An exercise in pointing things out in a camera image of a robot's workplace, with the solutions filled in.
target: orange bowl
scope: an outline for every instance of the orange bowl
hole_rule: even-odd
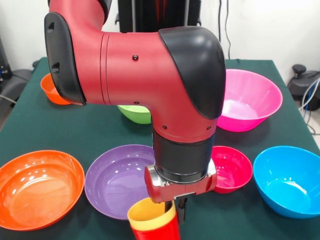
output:
[[[48,227],[78,201],[85,183],[80,163],[55,150],[21,155],[0,168],[0,226],[15,231]]]
[[[69,105],[70,102],[64,100],[58,93],[54,81],[52,79],[51,73],[45,75],[41,80],[41,88],[44,91],[48,99],[54,104],[58,105]]]

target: purple bowl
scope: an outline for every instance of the purple bowl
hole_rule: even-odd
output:
[[[88,201],[108,217],[127,220],[132,205],[148,197],[145,167],[154,163],[150,146],[124,145],[105,152],[86,173],[84,191]]]

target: bowl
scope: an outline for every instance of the bowl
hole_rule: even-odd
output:
[[[58,104],[58,105],[69,105],[69,104],[71,104],[70,102],[64,100],[59,95],[50,73],[45,75],[42,78],[40,86],[41,86],[42,90],[44,91],[45,95],[47,96],[47,98],[51,102],[53,102],[54,104]]]
[[[0,226],[31,231],[56,223],[76,204],[84,183],[83,168],[67,153],[18,156],[0,168]]]
[[[211,159],[217,174],[216,193],[232,193],[245,186],[253,175],[249,158],[232,147],[214,146]]]
[[[136,124],[151,124],[148,108],[138,105],[118,105],[120,112]]]
[[[150,146],[123,145],[105,152],[85,175],[88,201],[110,218],[128,220],[128,210],[149,196],[145,167],[154,163],[154,150]]]
[[[320,157],[294,146],[261,152],[253,176],[263,200],[276,213],[293,219],[320,215]]]
[[[277,112],[282,102],[280,89],[268,78],[251,71],[227,69],[217,125],[231,132],[252,130]]]

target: green tablecloth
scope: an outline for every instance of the green tablecloth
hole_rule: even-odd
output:
[[[257,128],[242,133],[216,131],[216,145],[239,149],[253,162],[262,150],[276,145],[319,149],[297,107],[270,60],[227,60],[228,68],[245,69],[266,76],[281,89],[281,109]],[[44,149],[67,152],[87,171],[95,158],[120,145],[152,145],[152,127],[126,119],[116,106],[57,106],[40,88],[49,72],[43,58],[18,104],[0,132],[0,165],[21,154]],[[295,220],[281,217],[266,206],[254,180],[241,190],[220,195],[192,196],[187,221],[180,227],[182,240],[314,240],[320,239],[320,217]],[[0,229],[1,240],[133,240],[127,221],[98,213],[84,194],[58,223],[37,231]]]

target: magenta bowl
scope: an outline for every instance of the magenta bowl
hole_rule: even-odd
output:
[[[227,69],[222,115],[218,127],[231,132],[254,129],[279,110],[280,89],[255,72]]]

